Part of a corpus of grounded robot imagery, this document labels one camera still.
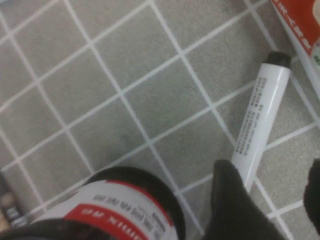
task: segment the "box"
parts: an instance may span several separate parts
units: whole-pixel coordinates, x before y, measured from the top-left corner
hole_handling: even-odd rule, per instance
[[[320,99],[320,0],[272,0]]]

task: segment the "floor tile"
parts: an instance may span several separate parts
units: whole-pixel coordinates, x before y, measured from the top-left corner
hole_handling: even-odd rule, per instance
[[[117,99],[71,129],[95,170],[144,143],[127,109]]]
[[[43,86],[67,123],[116,93],[91,50],[49,76]]]
[[[233,146],[209,112],[155,144],[180,188],[213,171],[218,159],[230,159]]]
[[[294,63],[292,66],[292,72],[299,82],[300,86],[302,87],[306,97],[308,98],[309,102],[311,103],[313,109],[315,110],[316,114],[320,116],[320,100],[306,75],[306,72],[301,65],[301,62],[298,61]]]
[[[250,191],[250,197],[253,200],[254,204],[265,214],[271,213],[270,207],[268,203],[266,202],[264,196],[261,194],[261,191],[257,187],[257,185],[254,183],[251,191]]]
[[[0,4],[0,9],[9,28],[13,29],[47,3],[49,0],[11,0]]]
[[[211,217],[211,191],[212,180],[209,180],[183,194],[203,229]]]
[[[263,154],[257,176],[277,209],[303,198],[319,136],[315,127]]]
[[[251,94],[252,88],[217,108],[235,139],[238,138]],[[312,122],[313,119],[304,102],[293,84],[289,82],[273,123],[268,143],[272,143]]]
[[[37,88],[32,88],[0,114],[0,125],[19,155],[61,126]]]
[[[63,1],[19,31],[16,40],[38,76],[85,44]]]
[[[284,213],[282,218],[295,240],[319,240],[317,231],[303,206]]]
[[[276,227],[276,229],[279,231],[279,233],[284,237],[284,239],[288,239],[285,231],[281,227],[281,225],[280,225],[280,223],[279,223],[279,221],[277,220],[276,217],[271,218],[269,221],[271,223],[273,223],[273,225]]]
[[[48,142],[22,162],[44,201],[90,174],[65,134]]]
[[[251,15],[187,55],[215,102],[256,79],[270,47]]]
[[[0,46],[0,105],[31,83],[31,77],[10,41]]]
[[[2,138],[0,138],[0,153],[0,168],[4,167],[5,165],[11,163],[14,160],[14,157],[11,155]]]
[[[96,0],[94,4],[87,0],[70,2],[85,30],[93,38],[143,3],[143,0]]]
[[[246,8],[242,0],[156,0],[156,4],[182,48],[193,44]]]
[[[158,163],[158,161],[156,160],[155,156],[153,155],[153,153],[149,148],[145,148],[139,151],[138,153],[136,153],[135,155],[128,157],[121,163],[117,164],[115,167],[118,167],[118,166],[134,167],[134,168],[145,170],[157,176],[168,187],[174,190],[169,179],[167,178],[166,174],[162,170],[160,164]]]
[[[101,39],[97,48],[122,88],[176,54],[150,7]]]
[[[126,97],[151,138],[208,106],[181,60],[131,90]]]
[[[294,57],[296,51],[294,50],[271,1],[267,1],[256,11],[279,50]]]
[[[3,175],[24,214],[39,206],[40,203],[18,165],[4,171]]]

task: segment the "small object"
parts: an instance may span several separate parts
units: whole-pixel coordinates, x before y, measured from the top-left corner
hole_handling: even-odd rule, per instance
[[[250,191],[289,77],[291,57],[269,53],[261,65],[238,136],[232,163]]]
[[[320,99],[320,0],[271,2]]]
[[[14,194],[10,191],[10,188],[0,174],[0,208],[10,223],[12,228],[23,227],[28,224],[27,218],[22,214],[20,207],[18,206],[17,200]]]

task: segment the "round container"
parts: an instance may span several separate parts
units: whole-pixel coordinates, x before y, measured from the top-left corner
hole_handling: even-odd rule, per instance
[[[114,167],[92,176],[38,221],[0,240],[184,240],[182,209],[154,175]]]

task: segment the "red label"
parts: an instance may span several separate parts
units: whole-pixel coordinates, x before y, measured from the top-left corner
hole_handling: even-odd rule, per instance
[[[320,38],[320,25],[313,15],[316,0],[272,1],[310,56],[313,45]]]
[[[148,240],[136,225],[108,208],[79,204],[64,218],[97,227],[119,240]]]

